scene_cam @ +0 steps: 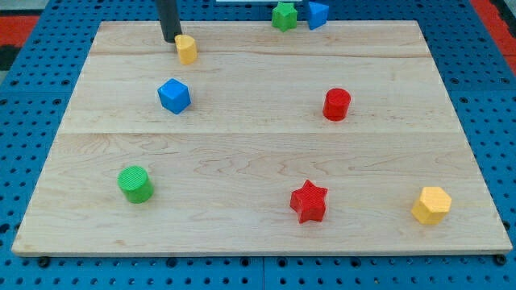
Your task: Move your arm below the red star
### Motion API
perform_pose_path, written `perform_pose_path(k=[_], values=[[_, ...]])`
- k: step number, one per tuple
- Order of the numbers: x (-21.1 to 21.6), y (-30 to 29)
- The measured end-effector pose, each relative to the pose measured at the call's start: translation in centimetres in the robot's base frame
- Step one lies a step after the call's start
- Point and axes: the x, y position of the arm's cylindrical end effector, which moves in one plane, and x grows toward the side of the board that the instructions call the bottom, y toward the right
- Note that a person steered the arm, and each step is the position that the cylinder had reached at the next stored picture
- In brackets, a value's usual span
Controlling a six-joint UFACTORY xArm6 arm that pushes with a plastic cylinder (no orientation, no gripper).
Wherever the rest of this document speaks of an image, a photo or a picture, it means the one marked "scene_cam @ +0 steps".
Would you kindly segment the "black cylindrical robot arm tip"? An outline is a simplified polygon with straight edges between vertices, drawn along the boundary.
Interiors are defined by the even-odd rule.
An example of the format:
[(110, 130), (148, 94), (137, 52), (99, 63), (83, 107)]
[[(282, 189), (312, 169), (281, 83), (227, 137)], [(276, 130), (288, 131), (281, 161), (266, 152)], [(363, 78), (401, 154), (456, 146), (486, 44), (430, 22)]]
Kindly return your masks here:
[(156, 0), (156, 10), (164, 40), (174, 44), (175, 37), (182, 34), (177, 0)]

